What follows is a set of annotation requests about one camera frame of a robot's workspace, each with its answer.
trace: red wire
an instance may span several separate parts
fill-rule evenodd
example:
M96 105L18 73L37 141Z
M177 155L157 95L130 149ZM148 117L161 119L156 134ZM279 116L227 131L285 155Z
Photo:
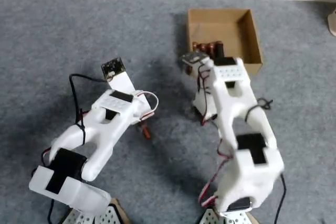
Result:
M230 158L232 158L232 156L228 156L228 155L226 155L226 154L224 154L224 153L222 153L222 152L219 151L219 147L220 147L220 145L222 144L222 141L223 141L223 139L221 138L221 141L220 141L219 144L217 145L217 154L218 154L219 156L221 156L221 157L226 158L226 159L230 159Z

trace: brown cardboard box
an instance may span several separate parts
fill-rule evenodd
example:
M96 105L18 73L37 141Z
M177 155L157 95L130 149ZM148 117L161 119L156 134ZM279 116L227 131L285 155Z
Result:
M222 41L226 57L240 57L247 72L256 74L263 54L250 9L189 9L187 36L192 43Z

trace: perforated metal plate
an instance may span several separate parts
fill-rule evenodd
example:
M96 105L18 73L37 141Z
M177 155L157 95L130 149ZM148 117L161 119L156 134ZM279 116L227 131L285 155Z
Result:
M92 108L103 107L118 113L126 111L132 103L110 96L110 91L105 92L93 105Z
M245 212L231 212L225 217L219 217L212 209L207 209L199 224L252 224L252 222Z
M62 224L123 224L114 204L111 204L105 214L99 216L84 215L73 209Z
M214 71L216 77L223 81L239 81L246 77L246 72L238 65L214 67Z

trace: black cable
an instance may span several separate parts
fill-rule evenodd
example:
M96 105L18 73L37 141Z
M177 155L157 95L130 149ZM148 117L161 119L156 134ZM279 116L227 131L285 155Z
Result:
M282 186L284 188L283 189L284 191L283 191L283 195L281 197L280 203L279 203L279 207L278 207L277 213L275 214L274 224L278 223L279 213L280 213L282 204L284 203L286 192L287 192L287 187L286 187L285 178L283 176L283 173L280 175L280 178L281 178L281 182L282 182Z
M252 111L252 110L254 110L255 108L257 108L257 107L261 107L262 109L264 109L264 110L270 110L271 109L271 103L273 103L273 100L266 100L265 98L259 98L259 99L257 99L257 102L258 102L258 104L257 105L254 105L254 106L252 106L251 108L249 108L248 109L248 111L246 112L246 116L245 116L245 122L247 122L247 119L248 119L248 116L250 115L250 112Z
M82 131L83 131L83 143L82 145L85 145L85 137L86 137L86 132L85 132L85 126L84 126L84 121L83 121L83 110L80 109L80 122L81 124L79 123L75 123L75 125L77 125Z
M90 76L85 76L84 74L80 74L80 73L72 73L71 75L69 75L69 81L70 81L70 86L71 86L71 91L72 91L72 96L73 96L73 101L75 103L75 109L76 109L76 121L75 123L77 123L79 121L79 105L78 105L78 99L77 99L77 94L76 94L76 90L75 90L75 85L73 83L72 78L73 77L81 77L90 81L95 81L95 82L106 82L106 80L104 79L98 79L98 78L93 78Z
M52 199L52 200L51 200L51 203L50 203L50 208L49 208L48 217L47 217L48 224L53 224L52 221L51 221L51 213L52 213L52 210L53 210L53 208L54 208L54 203L55 203L55 200Z
M250 114L250 112L257 108L257 107L261 107L263 108L264 110L270 110L271 109L271 103L273 103L273 100L266 100L265 98L259 98L257 99L257 102L259 103L260 101L263 101L264 104L257 104L257 105L254 105L252 106L251 108L248 109L248 111L246 112L246 116L245 116L245 122L247 122L247 119L248 119L248 116ZM286 187L286 183L285 183L285 177L283 176L283 174L280 175L280 178L281 178L281 182L282 182L282 186L283 186L283 195L281 197L281 200L280 200L280 203L279 203L279 206L278 206L278 210L277 210L277 213L275 215L275 219L274 219L274 224L277 224L278 223L278 218L279 218L279 214L280 214L280 210L282 208L282 204L284 203L284 200L285 200L285 196L286 196L286 192L287 192L287 187Z

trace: white plastic bracket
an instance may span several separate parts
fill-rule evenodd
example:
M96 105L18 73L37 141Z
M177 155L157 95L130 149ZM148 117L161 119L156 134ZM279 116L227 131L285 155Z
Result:
M333 36L336 36L336 9L328 16L329 30Z

